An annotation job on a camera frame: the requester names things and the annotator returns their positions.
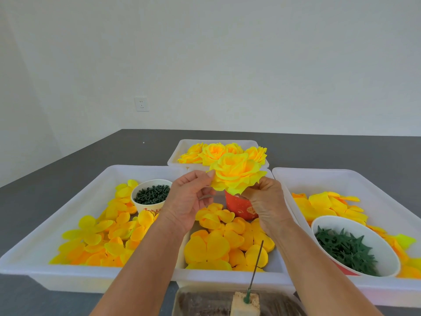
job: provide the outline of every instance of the gray table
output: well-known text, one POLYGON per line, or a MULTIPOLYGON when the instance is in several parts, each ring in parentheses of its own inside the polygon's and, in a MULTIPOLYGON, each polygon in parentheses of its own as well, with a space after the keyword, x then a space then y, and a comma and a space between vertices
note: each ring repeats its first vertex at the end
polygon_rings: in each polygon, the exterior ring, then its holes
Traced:
MULTIPOLYGON (((421 137, 324 136, 121 130, 0 188, 0 256, 114 164, 166 165, 180 139, 250 139, 268 148, 270 168, 351 169, 421 217, 421 137)), ((161 315, 170 315, 171 283, 161 315)), ((0 275, 0 315, 88 315, 100 294, 51 292, 27 276, 0 275)), ((387 315, 420 309, 380 307, 387 315)))

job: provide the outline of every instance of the white wall outlet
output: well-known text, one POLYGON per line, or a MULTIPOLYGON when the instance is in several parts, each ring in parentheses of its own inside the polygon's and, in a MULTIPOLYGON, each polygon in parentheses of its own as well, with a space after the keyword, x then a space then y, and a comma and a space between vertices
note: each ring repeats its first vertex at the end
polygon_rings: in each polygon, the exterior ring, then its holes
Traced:
POLYGON ((136 106, 136 111, 149 112, 149 104, 147 97, 134 98, 134 104, 136 106))

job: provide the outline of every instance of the person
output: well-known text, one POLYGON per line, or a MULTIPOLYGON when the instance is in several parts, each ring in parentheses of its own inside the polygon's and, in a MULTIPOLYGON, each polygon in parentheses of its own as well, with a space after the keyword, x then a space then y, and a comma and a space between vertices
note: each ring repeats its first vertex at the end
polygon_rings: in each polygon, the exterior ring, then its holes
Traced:
MULTIPOLYGON (((183 237, 192 228, 196 212, 213 202, 214 175, 214 171, 192 171, 174 181, 160 216, 92 316, 159 313, 183 237)), ((382 315, 294 222, 280 182, 262 177, 242 196, 250 200, 261 227, 275 242, 308 315, 382 315)))

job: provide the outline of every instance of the white wall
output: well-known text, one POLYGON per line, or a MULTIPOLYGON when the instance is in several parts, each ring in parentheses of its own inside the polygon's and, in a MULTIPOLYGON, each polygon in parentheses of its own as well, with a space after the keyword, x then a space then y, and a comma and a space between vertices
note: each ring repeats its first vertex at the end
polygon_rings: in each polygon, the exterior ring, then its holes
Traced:
POLYGON ((64 155, 120 128, 421 135, 421 0, 3 1, 64 155))
POLYGON ((0 187, 60 157, 0 4, 0 187))

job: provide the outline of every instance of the red paper cup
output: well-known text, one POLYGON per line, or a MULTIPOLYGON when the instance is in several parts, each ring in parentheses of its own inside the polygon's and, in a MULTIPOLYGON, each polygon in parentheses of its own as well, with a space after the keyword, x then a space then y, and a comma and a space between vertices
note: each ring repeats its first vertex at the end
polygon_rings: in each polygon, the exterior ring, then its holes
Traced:
POLYGON ((235 213, 235 216, 241 217, 246 221, 259 217, 249 200, 231 195, 227 191, 225 191, 225 199, 227 200, 227 208, 235 213))

